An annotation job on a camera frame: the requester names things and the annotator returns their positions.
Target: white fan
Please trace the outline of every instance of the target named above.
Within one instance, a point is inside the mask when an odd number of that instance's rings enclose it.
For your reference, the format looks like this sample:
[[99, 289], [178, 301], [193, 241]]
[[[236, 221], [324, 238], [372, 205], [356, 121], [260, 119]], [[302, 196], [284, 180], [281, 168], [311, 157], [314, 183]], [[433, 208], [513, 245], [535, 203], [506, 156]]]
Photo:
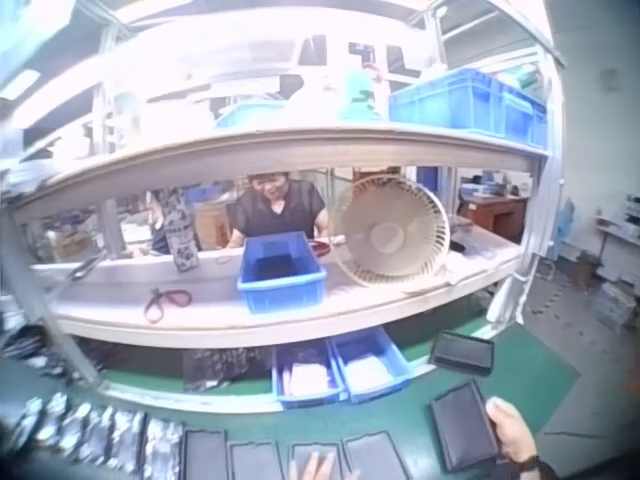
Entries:
[[[419, 285], [443, 264], [451, 232], [440, 201], [397, 175], [354, 183], [331, 217], [332, 250], [340, 266], [367, 286]], [[333, 240], [344, 235], [344, 242]]]

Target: blue plastic crate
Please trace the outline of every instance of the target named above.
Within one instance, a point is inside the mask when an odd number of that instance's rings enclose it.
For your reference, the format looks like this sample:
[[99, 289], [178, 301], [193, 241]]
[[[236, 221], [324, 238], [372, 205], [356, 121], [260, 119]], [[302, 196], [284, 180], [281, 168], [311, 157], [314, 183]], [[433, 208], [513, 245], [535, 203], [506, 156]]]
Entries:
[[499, 113], [500, 136], [523, 145], [533, 145], [533, 99], [520, 90], [502, 85], [503, 106]]
[[474, 69], [455, 70], [395, 92], [392, 121], [454, 128], [547, 147], [547, 110], [538, 100]]
[[[334, 337], [331, 341], [337, 354], [340, 374], [349, 391], [349, 398], [352, 403], [362, 403], [397, 392], [409, 384], [409, 365], [383, 328], [378, 327], [347, 333]], [[374, 355], [382, 361], [387, 371], [391, 374], [391, 379], [368, 389], [358, 389], [353, 379], [349, 378], [347, 365], [354, 360], [369, 355]]]
[[210, 185], [208, 187], [194, 187], [187, 190], [185, 199], [187, 203], [206, 202], [219, 196], [222, 193], [222, 185]]
[[264, 123], [285, 105], [278, 100], [250, 100], [234, 105], [216, 120], [216, 128], [253, 126]]
[[547, 124], [547, 107], [534, 100], [533, 103], [533, 146], [547, 149], [549, 142], [547, 140], [548, 124]]
[[394, 122], [499, 135], [500, 82], [471, 68], [393, 93], [389, 118]]
[[[293, 361], [293, 349], [313, 349], [325, 361], [329, 373], [329, 385], [324, 392], [309, 395], [287, 395], [284, 391], [282, 374], [287, 364]], [[293, 345], [278, 346], [273, 349], [273, 365], [271, 367], [271, 383], [276, 399], [285, 408], [309, 407], [339, 402], [346, 392], [344, 381], [340, 376], [338, 360], [333, 345], [328, 340], [312, 340]]]
[[326, 277], [304, 232], [280, 233], [246, 240], [237, 286], [251, 313], [267, 313], [318, 305]]

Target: wall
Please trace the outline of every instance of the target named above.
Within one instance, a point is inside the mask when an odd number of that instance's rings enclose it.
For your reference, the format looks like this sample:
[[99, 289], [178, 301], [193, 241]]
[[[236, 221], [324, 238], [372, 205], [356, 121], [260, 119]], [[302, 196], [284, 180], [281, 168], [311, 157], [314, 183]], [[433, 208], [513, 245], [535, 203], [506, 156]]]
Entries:
[[[563, 254], [597, 253], [594, 228], [600, 208], [614, 215], [627, 193], [640, 192], [640, 7], [633, 0], [549, 0], [554, 41], [567, 61], [563, 158], [565, 197], [576, 204], [573, 231]], [[531, 46], [508, 19], [496, 18], [446, 43], [450, 65]], [[617, 70], [616, 90], [603, 86], [603, 71]], [[640, 272], [640, 251], [617, 239], [604, 263], [620, 273]]]

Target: hand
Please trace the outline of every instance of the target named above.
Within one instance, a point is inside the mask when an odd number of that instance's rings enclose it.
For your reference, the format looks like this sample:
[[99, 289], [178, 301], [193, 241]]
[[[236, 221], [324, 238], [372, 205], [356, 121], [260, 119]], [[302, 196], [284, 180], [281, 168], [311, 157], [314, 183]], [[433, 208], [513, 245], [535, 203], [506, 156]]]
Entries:
[[[322, 462], [322, 465], [318, 469], [318, 463], [320, 462], [320, 455], [317, 452], [311, 454], [309, 462], [304, 469], [302, 478], [300, 480], [329, 480], [331, 478], [331, 472], [333, 471], [333, 463], [336, 456], [332, 453], [327, 455]], [[289, 480], [298, 480], [298, 466], [295, 461], [289, 464]], [[347, 480], [357, 480], [358, 472], [352, 473]]]
[[493, 397], [487, 401], [486, 410], [496, 425], [502, 453], [509, 460], [522, 463], [537, 455], [533, 434], [516, 407], [501, 398]]

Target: scissors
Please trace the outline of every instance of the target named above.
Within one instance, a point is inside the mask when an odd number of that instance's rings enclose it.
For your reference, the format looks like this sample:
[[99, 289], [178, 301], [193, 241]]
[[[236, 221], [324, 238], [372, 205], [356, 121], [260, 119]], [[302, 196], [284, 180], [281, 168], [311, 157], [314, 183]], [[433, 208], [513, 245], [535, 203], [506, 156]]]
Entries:
[[321, 240], [310, 240], [309, 245], [317, 258], [324, 257], [331, 251], [329, 244]]
[[191, 293], [187, 290], [165, 290], [162, 292], [159, 288], [154, 288], [151, 290], [151, 295], [153, 295], [153, 297], [144, 308], [144, 318], [152, 325], [160, 322], [160, 320], [164, 318], [163, 298], [178, 308], [188, 307], [193, 300]]

